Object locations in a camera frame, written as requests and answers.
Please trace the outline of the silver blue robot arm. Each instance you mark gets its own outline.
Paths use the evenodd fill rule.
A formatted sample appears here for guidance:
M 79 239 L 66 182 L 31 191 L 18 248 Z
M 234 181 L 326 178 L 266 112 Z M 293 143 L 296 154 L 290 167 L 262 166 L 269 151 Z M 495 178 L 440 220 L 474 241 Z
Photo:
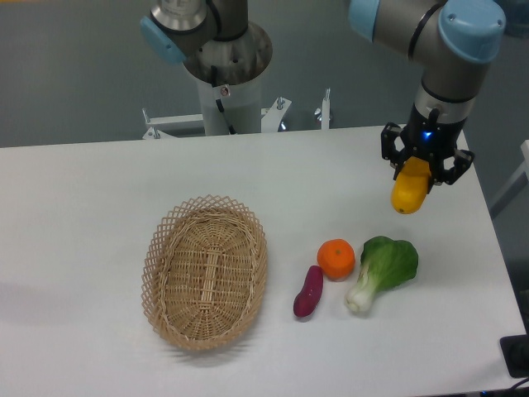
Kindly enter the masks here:
M 474 160 L 456 142 L 498 54 L 502 8 L 493 1 L 353 1 L 348 20 L 366 40 L 424 69 L 407 124 L 389 123 L 381 134 L 394 192 L 453 184 Z M 140 29 L 160 58 L 183 64 L 210 89 L 218 132 L 245 132 L 243 112 L 229 98 L 237 85 L 259 77 L 272 56 L 268 35 L 249 20 L 247 2 L 158 1 Z

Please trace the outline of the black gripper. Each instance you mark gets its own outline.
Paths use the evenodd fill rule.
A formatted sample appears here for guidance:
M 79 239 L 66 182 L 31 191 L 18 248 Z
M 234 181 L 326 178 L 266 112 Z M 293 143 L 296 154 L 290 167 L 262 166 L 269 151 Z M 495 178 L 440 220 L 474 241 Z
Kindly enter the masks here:
M 412 111 L 405 127 L 388 122 L 381 132 L 381 156 L 394 168 L 396 180 L 411 157 L 429 160 L 431 155 L 431 186 L 453 185 L 474 162 L 474 152 L 461 150 L 457 140 L 466 119 L 457 122 L 441 120 L 441 112 L 431 111 L 412 105 Z M 445 160 L 453 159 L 447 169 Z

